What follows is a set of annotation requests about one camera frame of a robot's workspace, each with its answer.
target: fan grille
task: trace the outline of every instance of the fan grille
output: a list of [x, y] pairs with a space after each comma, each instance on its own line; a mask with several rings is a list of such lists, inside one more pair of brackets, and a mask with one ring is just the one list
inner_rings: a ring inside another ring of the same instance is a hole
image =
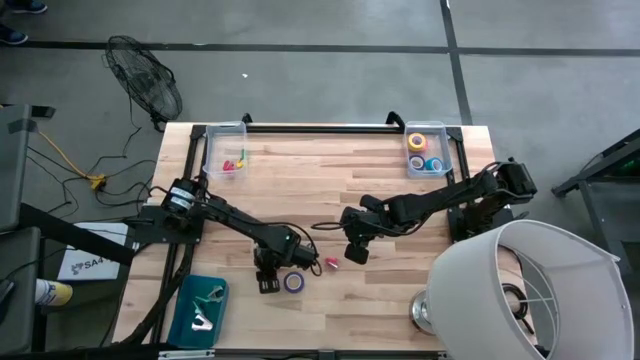
[[105, 55], [120, 85], [152, 118], [178, 118], [182, 98], [173, 74], [151, 52], [128, 36], [112, 36]]

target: metal lamp base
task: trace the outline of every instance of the metal lamp base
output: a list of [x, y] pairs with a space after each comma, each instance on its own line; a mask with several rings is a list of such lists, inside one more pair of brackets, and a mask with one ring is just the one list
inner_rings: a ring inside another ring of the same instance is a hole
[[427, 314], [427, 290], [421, 290], [411, 299], [409, 317], [413, 325], [425, 334], [435, 335]]

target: blue tape roll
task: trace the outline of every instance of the blue tape roll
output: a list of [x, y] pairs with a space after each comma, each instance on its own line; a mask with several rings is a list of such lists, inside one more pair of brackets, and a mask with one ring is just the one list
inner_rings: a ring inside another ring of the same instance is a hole
[[431, 158], [424, 163], [425, 170], [430, 171], [442, 171], [444, 165], [442, 164], [442, 160], [438, 158]]
[[425, 161], [424, 158], [420, 155], [412, 155], [409, 157], [409, 166], [413, 170], [422, 170], [424, 169]]
[[[293, 287], [289, 284], [289, 281], [291, 281], [291, 279], [298, 279], [299, 284], [296, 287]], [[297, 294], [300, 291], [302, 291], [302, 289], [304, 288], [304, 278], [302, 277], [302, 274], [300, 274], [297, 271], [292, 271], [290, 273], [288, 273], [287, 275], [285, 275], [284, 277], [284, 288], [285, 290], [287, 290], [288, 292], [292, 293], [292, 294]]]

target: white lamp shade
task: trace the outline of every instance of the white lamp shade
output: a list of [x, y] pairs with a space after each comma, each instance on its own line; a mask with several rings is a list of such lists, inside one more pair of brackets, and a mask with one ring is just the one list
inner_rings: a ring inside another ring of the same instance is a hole
[[617, 258], [567, 231], [530, 220], [459, 242], [435, 260], [427, 283], [427, 311], [451, 357], [543, 359], [504, 297], [498, 245], [539, 265], [555, 297], [558, 333], [548, 359], [633, 359], [631, 308]]

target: gray floor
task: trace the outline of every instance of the gray floor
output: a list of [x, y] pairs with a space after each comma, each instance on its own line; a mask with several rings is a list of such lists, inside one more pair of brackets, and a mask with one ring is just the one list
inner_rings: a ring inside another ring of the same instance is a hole
[[[44, 16], [3, 20], [36, 40], [105, 41], [128, 34], [151, 42], [447, 44], [436, 0], [51, 0], [49, 5]], [[640, 5], [634, 0], [454, 0], [451, 11], [460, 46], [640, 47], [635, 21]], [[0, 48], [0, 101], [56, 107], [55, 118], [41, 129], [84, 169], [100, 155], [118, 154], [133, 129], [127, 96], [101, 55]], [[159, 51], [156, 56], [176, 74], [185, 104], [180, 121], [238, 120], [250, 112], [259, 122], [379, 123], [396, 110], [406, 120], [461, 123], [448, 55]], [[550, 189], [638, 128], [640, 58], [462, 56], [461, 63], [474, 124], [490, 127], [499, 159], [515, 156], [527, 164], [540, 191], [518, 210], [592, 237], [581, 198], [557, 200]], [[156, 157], [161, 136], [136, 106], [134, 121], [144, 129], [129, 158], [106, 163], [105, 173]], [[31, 145], [54, 155], [38, 137]], [[60, 179], [69, 177], [38, 161]], [[59, 184], [32, 164], [27, 171], [27, 202], [43, 209], [60, 203]], [[147, 164], [109, 186], [124, 189], [151, 174]], [[71, 190], [80, 211], [69, 220], [135, 213], [134, 206], [99, 206], [83, 183]], [[51, 327], [64, 332], [51, 346], [96, 345], [111, 316], [106, 305], [58, 316]]]

